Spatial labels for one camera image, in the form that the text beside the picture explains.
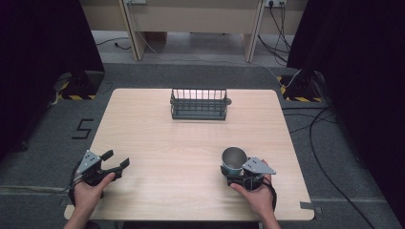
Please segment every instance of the wire basket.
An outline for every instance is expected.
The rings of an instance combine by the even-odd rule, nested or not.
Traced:
[[[225,120],[231,104],[226,89],[172,89],[173,119]]]

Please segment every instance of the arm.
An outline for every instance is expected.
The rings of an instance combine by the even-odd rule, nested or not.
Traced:
[[[90,216],[94,212],[101,193],[105,187],[114,179],[116,174],[106,176],[97,186],[93,187],[85,182],[79,182],[75,186],[75,209],[65,225],[65,229],[84,228]]]
[[[271,182],[271,175],[265,175],[265,178],[265,182]],[[265,185],[262,184],[258,189],[251,192],[248,192],[243,186],[236,183],[232,183],[230,187],[244,196],[252,211],[258,215],[265,229],[281,228],[271,206],[273,196]]]

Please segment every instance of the gray carpet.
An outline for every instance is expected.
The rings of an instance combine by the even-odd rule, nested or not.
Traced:
[[[94,100],[59,100],[38,123],[25,152],[9,154],[0,167],[0,228],[62,228],[66,194],[50,194],[67,187],[70,173],[90,147],[112,91],[116,88],[228,88],[269,89],[278,93],[309,196],[315,208],[311,221],[281,221],[283,228],[369,228],[326,179],[309,143],[309,125],[328,106],[323,101],[290,102],[281,97],[278,83],[260,67],[105,64],[106,75]],[[272,69],[276,75],[295,70]],[[336,123],[333,110],[312,127],[315,153],[330,179],[347,195],[375,228],[401,228],[370,173],[352,153]],[[82,128],[76,128],[82,119]],[[99,221],[114,228],[111,221]]]

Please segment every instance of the metal cup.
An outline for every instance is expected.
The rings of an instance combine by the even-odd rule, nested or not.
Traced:
[[[223,152],[223,167],[231,175],[239,175],[247,162],[245,151],[238,147],[229,147]]]

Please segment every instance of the black stand base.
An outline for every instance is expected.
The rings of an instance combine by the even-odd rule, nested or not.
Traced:
[[[103,72],[86,72],[84,78],[72,76],[60,90],[59,99],[95,99],[104,74]]]
[[[292,77],[293,75],[282,75],[279,79],[280,83],[283,85],[283,87],[281,87],[281,92],[285,100],[300,102],[321,102],[320,93],[316,89],[311,79],[301,85],[291,84],[287,87]]]

